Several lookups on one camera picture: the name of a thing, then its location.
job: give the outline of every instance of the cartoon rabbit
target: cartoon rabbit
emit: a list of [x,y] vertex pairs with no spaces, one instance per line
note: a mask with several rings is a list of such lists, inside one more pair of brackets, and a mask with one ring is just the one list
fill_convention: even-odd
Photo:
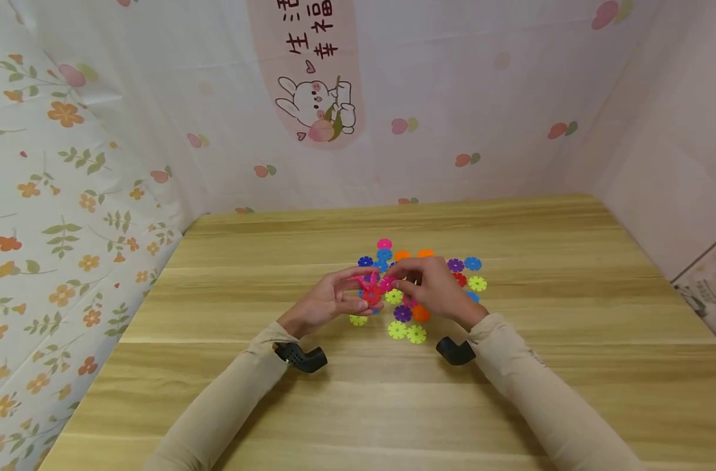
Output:
[[275,103],[300,123],[311,128],[316,121],[325,119],[333,105],[332,121],[339,113],[342,132],[354,133],[356,107],[351,103],[352,84],[348,81],[339,80],[336,88],[331,90],[322,81],[304,81],[296,85],[287,77],[280,77],[279,85],[290,94],[291,99],[278,98]]

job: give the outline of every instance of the beige sleeve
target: beige sleeve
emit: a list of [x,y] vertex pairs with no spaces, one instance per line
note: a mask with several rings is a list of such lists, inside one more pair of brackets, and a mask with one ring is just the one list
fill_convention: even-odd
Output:
[[575,391],[490,314],[471,329],[476,363],[520,411],[560,471],[636,471],[645,465]]
[[161,440],[145,471],[208,471],[245,419],[284,375],[275,342],[298,342],[274,322],[188,406]]

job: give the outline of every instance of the left hand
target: left hand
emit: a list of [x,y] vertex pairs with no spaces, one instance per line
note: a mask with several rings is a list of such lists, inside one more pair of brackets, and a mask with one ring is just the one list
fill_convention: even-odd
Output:
[[382,303],[368,308],[368,303],[346,291],[360,289],[357,279],[370,273],[378,273],[374,267],[351,267],[336,273],[327,273],[293,307],[277,319],[291,336],[302,338],[316,332],[339,314],[371,316],[373,309],[381,309]]

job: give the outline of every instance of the black wrist strap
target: black wrist strap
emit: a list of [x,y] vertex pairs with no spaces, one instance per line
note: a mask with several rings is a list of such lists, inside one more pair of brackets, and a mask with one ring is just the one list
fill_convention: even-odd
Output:
[[470,346],[468,341],[464,341],[458,345],[449,337],[442,338],[439,343],[436,344],[436,351],[441,353],[441,356],[444,357],[447,363],[454,366],[465,365],[465,363],[475,358],[473,347]]
[[302,372],[313,373],[326,365],[326,353],[321,347],[314,348],[308,353],[295,342],[274,343],[274,352],[288,365],[292,365]]

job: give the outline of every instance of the wood grain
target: wood grain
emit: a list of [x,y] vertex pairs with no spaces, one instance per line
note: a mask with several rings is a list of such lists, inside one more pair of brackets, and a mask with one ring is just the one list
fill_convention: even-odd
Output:
[[[716,340],[615,219],[582,195],[206,215],[65,427],[42,470],[138,470],[245,344],[323,273],[375,251],[478,256],[483,302],[515,325],[651,470],[716,470]],[[391,313],[338,319],[307,346],[218,465],[225,470],[551,470],[474,366],[393,341]]]

